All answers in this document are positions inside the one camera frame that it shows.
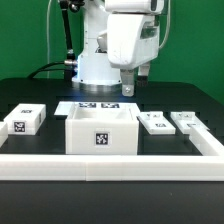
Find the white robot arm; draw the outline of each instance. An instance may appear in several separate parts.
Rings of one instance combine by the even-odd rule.
[[[159,24],[155,15],[162,12],[164,1],[86,1],[84,49],[78,57],[74,86],[110,91],[122,83],[123,95],[132,96],[137,67],[138,76],[147,82],[149,62],[159,51]]]
[[[134,94],[134,70],[138,79],[148,81],[150,61],[158,56],[159,24],[155,15],[164,8],[164,0],[106,0],[108,18],[108,59],[111,67],[121,69],[122,93]]]

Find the black table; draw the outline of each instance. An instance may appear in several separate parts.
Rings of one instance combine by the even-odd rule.
[[[193,85],[149,83],[132,98],[120,92],[74,90],[62,80],[0,81],[0,120],[19,103],[44,103],[47,118],[36,136],[9,136],[4,154],[64,154],[65,117],[54,116],[59,101],[135,102],[141,111],[195,111],[224,144],[224,107]],[[139,154],[195,155],[177,131],[151,137],[140,126]],[[223,182],[50,182],[1,181],[1,223],[223,223]]]

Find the white platform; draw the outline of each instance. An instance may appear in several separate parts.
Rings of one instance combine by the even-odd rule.
[[[171,118],[183,134],[190,134],[192,126],[209,129],[195,115],[193,111],[171,112]]]
[[[174,135],[176,132],[162,111],[141,112],[139,120],[151,135]]]

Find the green wall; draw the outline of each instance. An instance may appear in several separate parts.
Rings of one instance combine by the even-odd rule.
[[[47,6],[48,0],[0,3],[0,79],[25,77],[47,63]],[[169,40],[152,62],[149,79],[193,83],[224,104],[223,9],[223,0],[172,0]],[[82,14],[70,17],[78,54],[82,49]],[[162,35],[164,24],[162,18]],[[52,2],[50,40],[51,61],[64,60],[64,32],[57,0]]]

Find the black cable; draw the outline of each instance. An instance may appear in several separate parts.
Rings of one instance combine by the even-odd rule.
[[[73,71],[73,69],[64,69],[64,68],[53,68],[53,69],[42,69],[42,70],[37,70],[33,73],[31,73],[28,76],[28,79],[33,79],[35,75],[37,75],[40,72],[52,72],[52,71]]]
[[[52,67],[52,66],[55,66],[55,65],[62,65],[64,64],[63,61],[56,61],[56,62],[52,62],[52,63],[49,63],[49,64],[46,64],[40,68],[38,68],[36,71],[30,73],[27,78],[28,79],[32,79],[37,73],[41,72],[41,71],[47,71],[47,70],[44,70],[45,68],[49,68],[49,67]]]

